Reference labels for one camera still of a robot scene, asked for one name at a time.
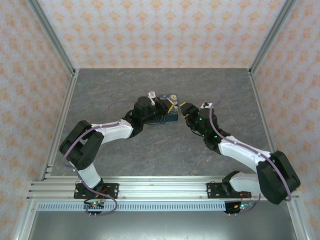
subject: orange patterned wall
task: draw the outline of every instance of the orange patterned wall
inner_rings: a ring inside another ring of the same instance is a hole
[[[70,76],[26,0],[0,2],[0,239],[12,239]]]
[[[320,4],[298,0],[255,76],[270,133],[301,180],[314,239],[320,236]]]
[[[248,68],[285,0],[39,0],[75,68]]]

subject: purple cable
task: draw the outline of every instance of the purple cable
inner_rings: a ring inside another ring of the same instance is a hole
[[[284,188],[285,188],[285,190],[286,190],[286,193],[287,193],[287,195],[288,195],[288,201],[290,201],[290,200],[292,199],[290,189],[289,189],[289,187],[288,187],[288,184],[286,183],[286,180],[285,180],[284,176],[282,176],[282,174],[281,174],[281,172],[279,171],[279,169],[277,168],[277,166],[276,166],[267,156],[265,156],[264,154],[261,154],[261,153],[258,152],[257,150],[255,150],[255,149],[253,149],[253,148],[251,148],[251,147],[249,147],[249,146],[247,146],[247,145],[244,145],[244,144],[242,144],[242,143],[240,143],[240,142],[234,142],[234,141],[229,140],[228,138],[222,136],[222,135],[220,134],[220,132],[218,132],[218,130],[216,129],[216,127],[215,127],[215,125],[214,125],[214,123],[213,123],[213,121],[212,121],[212,109],[213,109],[213,107],[214,107],[214,106],[213,106],[213,104],[212,104],[211,107],[210,107],[210,112],[209,112],[209,120],[210,120],[211,127],[213,128],[213,130],[215,131],[215,133],[216,133],[220,138],[226,140],[227,142],[229,142],[229,143],[231,143],[231,144],[237,144],[237,145],[239,145],[239,146],[241,146],[241,147],[243,147],[243,148],[245,148],[245,149],[248,149],[249,151],[251,151],[251,152],[253,152],[253,153],[255,153],[255,154],[258,154],[258,155],[260,154],[260,156],[263,157],[263,158],[273,167],[273,169],[275,170],[275,172],[278,174],[279,178],[281,179],[281,181],[282,181],[282,183],[283,183],[283,185],[284,185]]]
[[[76,170],[75,167],[73,166],[70,166],[68,164],[65,163],[65,160],[67,159],[67,156],[69,155],[69,153],[72,151],[72,149],[76,146],[76,144],[85,136],[87,135],[88,133],[92,132],[93,130],[96,130],[96,129],[105,129],[105,128],[112,128],[112,127],[116,127],[120,124],[120,118],[117,117],[116,115],[110,113],[110,108],[111,106],[115,105],[115,104],[118,104],[118,103],[136,103],[135,101],[127,101],[127,100],[124,100],[124,101],[116,101],[114,103],[112,103],[111,105],[108,106],[108,112],[110,115],[112,115],[113,117],[117,118],[118,119],[118,122],[114,123],[114,124],[108,124],[108,125],[99,125],[99,126],[95,126],[95,127],[92,127],[90,129],[88,129],[87,131],[85,131],[84,133],[82,133],[72,144],[71,146],[69,147],[69,149],[66,151],[66,153],[63,155],[63,158],[62,158],[62,163],[65,167],[68,167],[68,168],[71,168],[73,169],[73,171],[76,173],[76,175],[78,176],[78,178],[80,179],[80,181],[82,182],[82,184],[86,187],[86,189],[88,189],[90,192],[94,193],[94,194],[97,194],[97,195],[100,195],[100,196],[103,196],[105,198],[108,198],[108,199],[111,199],[114,201],[115,203],[115,206],[112,210],[110,211],[107,211],[107,212],[104,212],[104,213],[100,213],[98,215],[95,214],[95,216],[103,216],[103,215],[107,215],[107,214],[111,214],[113,213],[117,208],[118,208],[118,203],[117,201],[112,197],[112,196],[109,196],[109,195],[106,195],[106,194],[103,194],[101,192],[98,192],[98,191],[95,191],[93,190],[92,188],[90,188],[82,179],[82,177],[80,176],[80,174],[78,173],[78,171]],[[86,207],[85,209],[85,212],[90,216],[91,214],[88,212],[88,206]]]
[[[237,202],[240,202],[239,200],[232,200],[232,201],[224,201],[226,204],[229,204],[229,203],[237,203]]]
[[[218,101],[216,101],[216,103],[213,103],[213,104],[212,104],[212,107],[217,106],[219,103],[220,103],[220,99],[219,99]]]
[[[246,214],[247,212],[250,212],[252,209],[254,209],[254,208],[258,205],[258,203],[260,203],[260,199],[261,199],[261,194],[259,194],[258,201],[256,202],[256,204],[255,204],[255,205],[253,205],[253,207],[252,207],[252,208],[250,208],[248,211],[235,213],[235,216],[237,216],[237,215],[243,215],[243,214]]]

